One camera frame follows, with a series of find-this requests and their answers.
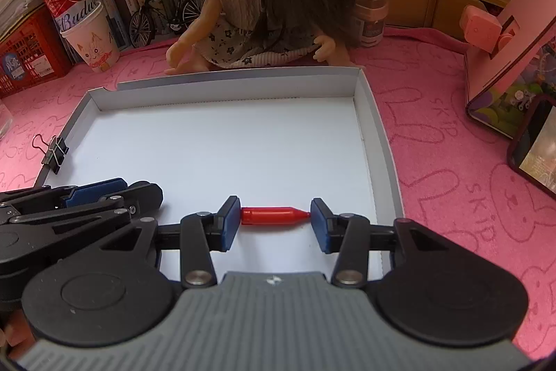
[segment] gray gripper base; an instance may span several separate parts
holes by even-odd
[[[19,363],[30,371],[515,371],[528,362],[509,341],[446,349],[413,340],[365,293],[332,287],[322,274],[228,273],[217,287],[185,291],[132,341],[72,349],[41,340]]]

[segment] red plastic basket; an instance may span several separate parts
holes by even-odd
[[[60,78],[71,69],[45,5],[0,43],[0,66],[0,98]]]

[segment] red marker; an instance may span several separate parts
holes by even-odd
[[[311,214],[291,207],[242,208],[241,225],[296,225]]]

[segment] screw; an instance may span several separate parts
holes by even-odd
[[[185,276],[185,281],[190,285],[205,285],[207,284],[212,278],[207,271],[195,270],[188,272]]]
[[[359,271],[346,269],[336,274],[336,280],[344,285],[356,285],[363,280],[363,275]]]

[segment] toy bicycle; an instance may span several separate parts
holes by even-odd
[[[147,46],[155,37],[156,25],[152,13],[156,13],[170,29],[180,35],[201,14],[205,0],[177,0],[173,17],[166,16],[165,12],[151,5],[154,0],[145,0],[139,11],[131,16],[130,39],[135,48]]]

